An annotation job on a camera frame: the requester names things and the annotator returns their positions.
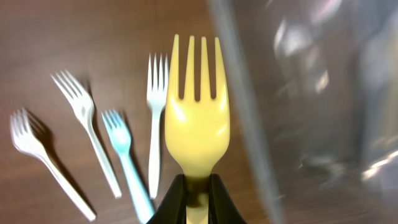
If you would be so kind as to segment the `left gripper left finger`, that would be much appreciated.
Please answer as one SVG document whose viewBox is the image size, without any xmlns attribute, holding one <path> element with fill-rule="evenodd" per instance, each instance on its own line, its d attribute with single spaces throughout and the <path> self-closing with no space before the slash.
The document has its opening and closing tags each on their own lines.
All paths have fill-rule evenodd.
<svg viewBox="0 0 398 224">
<path fill-rule="evenodd" d="M 147 224 L 186 224 L 185 176 L 176 175 L 154 216 Z"/>
</svg>

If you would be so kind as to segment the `light blue fork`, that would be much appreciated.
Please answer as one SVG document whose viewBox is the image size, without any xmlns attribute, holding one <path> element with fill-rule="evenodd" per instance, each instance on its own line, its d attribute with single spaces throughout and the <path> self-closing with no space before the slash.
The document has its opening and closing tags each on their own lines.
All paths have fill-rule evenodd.
<svg viewBox="0 0 398 224">
<path fill-rule="evenodd" d="M 105 111 L 101 115 L 113 149 L 121 161 L 137 218 L 140 223 L 148 223 L 155 211 L 130 155 L 131 133 L 115 110 Z"/>
</svg>

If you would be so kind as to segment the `white fork slanted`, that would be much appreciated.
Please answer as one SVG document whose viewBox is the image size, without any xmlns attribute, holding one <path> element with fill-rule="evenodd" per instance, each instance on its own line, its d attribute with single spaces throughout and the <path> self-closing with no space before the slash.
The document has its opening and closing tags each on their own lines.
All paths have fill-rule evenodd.
<svg viewBox="0 0 398 224">
<path fill-rule="evenodd" d="M 169 84 L 169 65 L 160 55 L 159 61 L 149 55 L 147 74 L 147 104 L 152 113 L 150 151 L 149 151 L 149 195 L 155 199 L 160 180 L 160 117 L 165 108 Z"/>
</svg>

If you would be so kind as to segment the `yellow fork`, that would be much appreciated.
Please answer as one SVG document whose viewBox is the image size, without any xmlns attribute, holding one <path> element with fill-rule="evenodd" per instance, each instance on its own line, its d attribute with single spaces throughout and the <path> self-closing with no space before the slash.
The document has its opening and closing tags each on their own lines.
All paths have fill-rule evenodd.
<svg viewBox="0 0 398 224">
<path fill-rule="evenodd" d="M 179 36 L 175 35 L 165 106 L 165 142 L 181 166 L 187 188 L 187 223 L 207 223 L 208 184 L 230 140 L 228 87 L 220 40 L 215 39 L 216 97 L 211 97 L 206 38 L 201 39 L 200 99 L 195 100 L 195 38 L 188 44 L 184 96 L 179 91 Z"/>
</svg>

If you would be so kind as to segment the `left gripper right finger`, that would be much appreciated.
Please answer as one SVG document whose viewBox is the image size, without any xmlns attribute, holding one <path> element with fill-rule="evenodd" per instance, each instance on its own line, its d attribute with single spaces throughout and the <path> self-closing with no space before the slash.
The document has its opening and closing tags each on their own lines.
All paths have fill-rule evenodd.
<svg viewBox="0 0 398 224">
<path fill-rule="evenodd" d="M 209 224 L 246 224 L 218 174 L 210 175 L 208 188 Z"/>
</svg>

